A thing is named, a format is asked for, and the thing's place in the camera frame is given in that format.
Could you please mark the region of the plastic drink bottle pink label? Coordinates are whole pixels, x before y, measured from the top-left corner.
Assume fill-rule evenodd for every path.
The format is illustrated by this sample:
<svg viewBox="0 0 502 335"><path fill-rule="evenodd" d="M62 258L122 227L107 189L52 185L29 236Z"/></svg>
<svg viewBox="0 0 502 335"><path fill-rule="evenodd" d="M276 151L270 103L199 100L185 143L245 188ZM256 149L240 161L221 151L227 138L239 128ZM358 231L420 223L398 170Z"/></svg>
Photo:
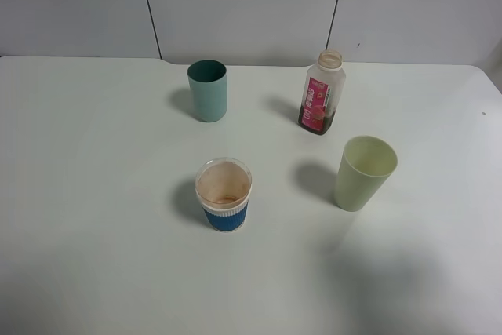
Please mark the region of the plastic drink bottle pink label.
<svg viewBox="0 0 502 335"><path fill-rule="evenodd" d="M342 64L342 55L327 49L307 70L298 117L305 130L324 135L331 127L346 80Z"/></svg>

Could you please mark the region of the clear cup blue sleeve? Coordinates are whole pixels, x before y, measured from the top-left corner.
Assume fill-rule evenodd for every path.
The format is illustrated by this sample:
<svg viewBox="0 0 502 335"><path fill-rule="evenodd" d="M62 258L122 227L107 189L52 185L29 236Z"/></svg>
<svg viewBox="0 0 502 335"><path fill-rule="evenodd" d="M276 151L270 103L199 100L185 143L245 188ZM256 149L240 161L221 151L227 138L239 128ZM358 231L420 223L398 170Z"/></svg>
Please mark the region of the clear cup blue sleeve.
<svg viewBox="0 0 502 335"><path fill-rule="evenodd" d="M234 158L215 158L195 177L195 194L209 224L218 231L234 231L246 219L253 178Z"/></svg>

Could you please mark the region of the teal plastic cup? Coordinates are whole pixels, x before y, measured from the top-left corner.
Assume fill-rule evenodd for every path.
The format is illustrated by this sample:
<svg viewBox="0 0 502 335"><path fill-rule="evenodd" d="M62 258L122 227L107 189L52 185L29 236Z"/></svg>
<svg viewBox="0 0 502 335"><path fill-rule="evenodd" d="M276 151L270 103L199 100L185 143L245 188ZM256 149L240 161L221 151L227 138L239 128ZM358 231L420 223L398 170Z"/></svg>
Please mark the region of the teal plastic cup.
<svg viewBox="0 0 502 335"><path fill-rule="evenodd" d="M227 68L217 60L200 60L187 69L195 116L217 122L227 112Z"/></svg>

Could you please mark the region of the pale green plastic cup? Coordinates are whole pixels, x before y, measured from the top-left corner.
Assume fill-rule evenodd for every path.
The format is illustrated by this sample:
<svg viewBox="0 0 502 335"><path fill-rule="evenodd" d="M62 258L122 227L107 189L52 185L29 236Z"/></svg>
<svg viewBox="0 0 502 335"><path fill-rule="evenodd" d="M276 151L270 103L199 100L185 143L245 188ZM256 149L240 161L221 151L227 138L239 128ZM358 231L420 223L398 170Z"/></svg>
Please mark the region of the pale green plastic cup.
<svg viewBox="0 0 502 335"><path fill-rule="evenodd" d="M384 140L356 136L344 146L334 185L334 201L349 212L359 211L395 171L398 157Z"/></svg>

